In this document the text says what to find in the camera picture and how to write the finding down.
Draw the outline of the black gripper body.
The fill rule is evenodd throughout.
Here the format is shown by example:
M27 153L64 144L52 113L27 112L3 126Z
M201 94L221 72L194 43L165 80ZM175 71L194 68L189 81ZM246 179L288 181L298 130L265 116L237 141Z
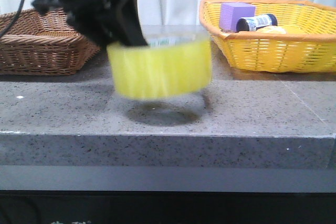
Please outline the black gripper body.
M146 46L137 0L34 0L41 15L63 9L67 23L100 47L115 41L125 46Z

